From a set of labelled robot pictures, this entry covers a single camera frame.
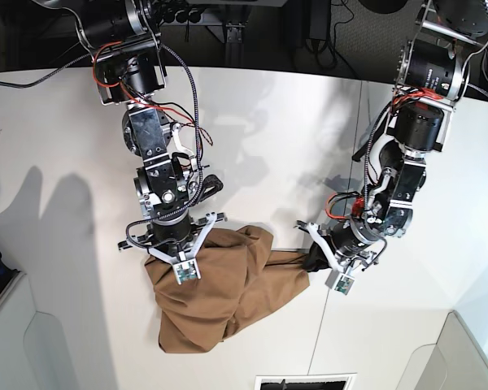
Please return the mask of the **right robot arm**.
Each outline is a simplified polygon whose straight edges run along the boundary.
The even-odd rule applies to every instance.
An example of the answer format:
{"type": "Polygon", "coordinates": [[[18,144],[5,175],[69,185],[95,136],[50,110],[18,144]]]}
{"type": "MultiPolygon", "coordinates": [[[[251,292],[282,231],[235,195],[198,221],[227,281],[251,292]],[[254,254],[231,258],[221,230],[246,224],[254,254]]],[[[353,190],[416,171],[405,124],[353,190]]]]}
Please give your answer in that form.
{"type": "Polygon", "coordinates": [[[203,135],[198,114],[183,125],[169,107],[153,101],[164,88],[162,44],[149,1],[81,1],[75,9],[77,31],[93,60],[93,78],[103,103],[124,103],[122,122],[127,148],[142,159],[134,184],[147,231],[128,235],[120,249],[145,249],[157,258],[193,253],[222,214],[194,221],[190,208],[217,194],[223,184],[205,175],[203,135]],[[194,130],[194,149],[181,145],[180,130],[194,130]]]}

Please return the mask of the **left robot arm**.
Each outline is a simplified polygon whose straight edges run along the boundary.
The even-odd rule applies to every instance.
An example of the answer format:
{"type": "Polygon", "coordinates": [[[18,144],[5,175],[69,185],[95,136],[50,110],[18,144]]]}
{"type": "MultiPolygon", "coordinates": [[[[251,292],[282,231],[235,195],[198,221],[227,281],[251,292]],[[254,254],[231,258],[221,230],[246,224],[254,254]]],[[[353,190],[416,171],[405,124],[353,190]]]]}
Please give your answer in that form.
{"type": "Polygon", "coordinates": [[[470,86],[470,62],[488,46],[488,1],[426,1],[413,37],[402,48],[392,98],[353,160],[364,165],[361,190],[326,204],[330,228],[298,222],[312,238],[309,272],[346,274],[369,267],[376,243],[403,236],[412,203],[426,180],[426,156],[444,147],[455,107],[470,86]]]}

